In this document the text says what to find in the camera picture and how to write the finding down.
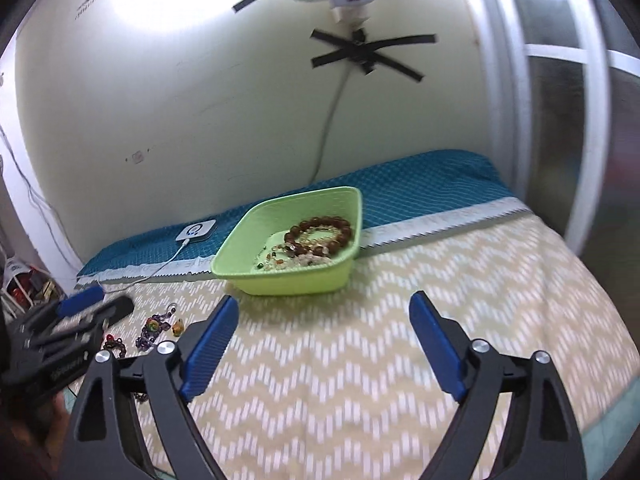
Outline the cluttered items at left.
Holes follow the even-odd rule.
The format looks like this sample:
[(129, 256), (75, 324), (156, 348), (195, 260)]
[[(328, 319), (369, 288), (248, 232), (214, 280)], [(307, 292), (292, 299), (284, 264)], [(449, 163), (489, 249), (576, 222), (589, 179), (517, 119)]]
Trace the cluttered items at left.
[(9, 318), (64, 297), (65, 292), (47, 271), (17, 257), (6, 260), (1, 272), (1, 304)]

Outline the small yellow charm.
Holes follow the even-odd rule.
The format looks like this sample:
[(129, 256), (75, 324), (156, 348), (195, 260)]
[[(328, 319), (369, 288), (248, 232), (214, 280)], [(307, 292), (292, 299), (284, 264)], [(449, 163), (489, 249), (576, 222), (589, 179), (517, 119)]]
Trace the small yellow charm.
[(184, 326), (181, 323), (175, 323), (171, 326), (171, 331), (175, 337), (179, 337), (184, 332)]

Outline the white controller pad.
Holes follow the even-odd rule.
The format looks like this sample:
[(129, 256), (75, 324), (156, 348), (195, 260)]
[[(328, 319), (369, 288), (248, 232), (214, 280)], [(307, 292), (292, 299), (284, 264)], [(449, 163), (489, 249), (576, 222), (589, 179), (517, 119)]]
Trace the white controller pad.
[(213, 232), (217, 221), (215, 219), (203, 220), (195, 222), (185, 226), (177, 235), (176, 242), (183, 243), (186, 240), (191, 243), (194, 240), (201, 240), (202, 238), (209, 237)]

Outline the green plastic tray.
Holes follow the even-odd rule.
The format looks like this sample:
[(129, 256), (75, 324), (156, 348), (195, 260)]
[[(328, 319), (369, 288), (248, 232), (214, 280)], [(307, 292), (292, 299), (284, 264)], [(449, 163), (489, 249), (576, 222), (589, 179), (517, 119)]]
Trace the green plastic tray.
[(266, 200), (233, 228), (212, 272), (253, 296), (334, 292), (348, 282), (361, 230), (362, 196), (353, 186)]

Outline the beige chevron bedsheet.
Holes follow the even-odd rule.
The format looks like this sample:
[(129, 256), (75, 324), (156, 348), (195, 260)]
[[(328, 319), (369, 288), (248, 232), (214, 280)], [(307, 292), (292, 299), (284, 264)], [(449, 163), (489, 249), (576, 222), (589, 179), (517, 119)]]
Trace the beige chevron bedsheet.
[(533, 214), (359, 258), (329, 295), (239, 296), (239, 327), (190, 406), (231, 479), (414, 479), (456, 410), (408, 318), (425, 292), (473, 338), (547, 351), (590, 478), (639, 423), (639, 352), (610, 297)]

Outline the teal blue pillow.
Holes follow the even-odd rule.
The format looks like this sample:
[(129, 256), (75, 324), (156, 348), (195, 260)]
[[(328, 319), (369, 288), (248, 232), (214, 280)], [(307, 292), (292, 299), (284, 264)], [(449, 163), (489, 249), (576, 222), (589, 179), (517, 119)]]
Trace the teal blue pillow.
[(282, 242), (291, 226), (321, 217), (340, 217), (352, 226), (352, 240), (324, 265), (335, 270), (366, 248), (472, 226), (526, 208), (486, 157), (458, 150), (427, 152), (213, 214), (212, 232), (200, 242), (180, 242), (180, 224), (121, 240), (93, 257), (78, 281), (208, 271), (223, 278), (258, 280), (264, 275), (255, 268), (258, 252)]

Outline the black tape cross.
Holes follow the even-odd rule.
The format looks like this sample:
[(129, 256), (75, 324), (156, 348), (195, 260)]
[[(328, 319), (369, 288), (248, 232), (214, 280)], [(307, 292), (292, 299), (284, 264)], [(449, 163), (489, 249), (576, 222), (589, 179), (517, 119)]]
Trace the black tape cross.
[(314, 29), (310, 38), (328, 44), (334, 51), (316, 56), (310, 60), (312, 68), (319, 68), (340, 61), (355, 64), (365, 75), (369, 75), (378, 65), (385, 66), (414, 82), (421, 82), (424, 75), (408, 65), (396, 61), (394, 58), (381, 53), (381, 50), (391, 47), (417, 46), (418, 44), (436, 44), (438, 37), (434, 34), (411, 35), (395, 38), (369, 41), (363, 28), (354, 30), (349, 38), (335, 36), (320, 29)]

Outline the white framed glass door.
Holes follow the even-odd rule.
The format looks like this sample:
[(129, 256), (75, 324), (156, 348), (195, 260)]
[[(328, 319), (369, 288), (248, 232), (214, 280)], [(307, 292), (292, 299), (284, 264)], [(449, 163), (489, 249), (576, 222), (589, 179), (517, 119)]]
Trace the white framed glass door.
[(639, 31), (622, 0), (483, 0), (521, 199), (577, 255), (639, 229)]

